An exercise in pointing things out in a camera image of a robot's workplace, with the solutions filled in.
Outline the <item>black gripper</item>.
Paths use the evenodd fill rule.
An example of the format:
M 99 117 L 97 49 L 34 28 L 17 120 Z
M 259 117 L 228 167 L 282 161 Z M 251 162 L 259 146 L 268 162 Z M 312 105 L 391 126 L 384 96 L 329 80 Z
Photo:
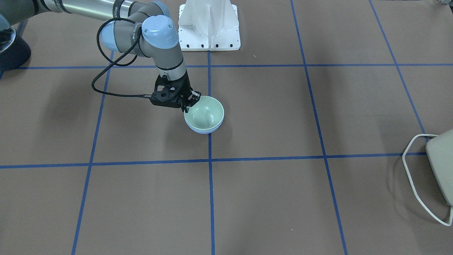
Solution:
M 169 83 L 170 87 L 174 87 L 174 90 L 170 90 L 170 98 L 172 100 L 179 98 L 183 113 L 188 113 L 189 108 L 200 100 L 202 94 L 199 91 L 192 91 L 188 75 L 171 80 Z

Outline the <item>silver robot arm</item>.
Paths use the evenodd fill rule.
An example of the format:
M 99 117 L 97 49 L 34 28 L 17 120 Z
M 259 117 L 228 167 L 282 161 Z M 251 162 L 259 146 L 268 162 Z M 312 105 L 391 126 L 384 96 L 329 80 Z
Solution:
M 168 7 L 160 1 L 147 4 L 131 0 L 2 0 L 1 71 L 25 63 L 30 48 L 19 36 L 14 24 L 40 13 L 75 13 L 103 21 L 97 45 L 135 57 L 152 58 L 159 77 L 152 94 L 140 94 L 155 106 L 181 108 L 185 113 L 201 94 L 191 88 L 179 44 L 178 32 Z

